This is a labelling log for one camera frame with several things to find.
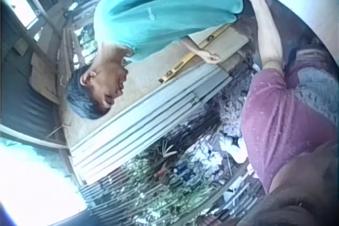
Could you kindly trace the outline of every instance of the person's arm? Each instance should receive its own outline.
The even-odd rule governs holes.
[[[201,49],[199,45],[197,45],[188,35],[183,37],[180,43],[185,45],[190,51],[197,54],[209,64],[217,64],[218,62],[220,62],[220,57],[217,54],[212,54],[208,50]]]
[[[276,69],[283,74],[282,44],[265,0],[250,0],[258,22],[258,45],[263,69]]]

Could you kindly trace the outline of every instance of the man's ear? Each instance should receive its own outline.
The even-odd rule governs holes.
[[[87,87],[91,82],[92,79],[96,76],[96,72],[94,71],[87,71],[80,77],[80,84]]]

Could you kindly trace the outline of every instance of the person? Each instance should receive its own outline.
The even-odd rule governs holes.
[[[235,22],[242,9],[243,0],[101,0],[94,14],[97,56],[73,72],[66,100],[79,116],[100,118],[123,94],[123,58],[142,61],[174,41],[216,64],[220,57],[188,34]]]
[[[305,46],[283,68],[282,44],[265,0],[250,0],[262,63],[242,115],[248,158],[267,197],[237,226],[338,225],[337,66]]]

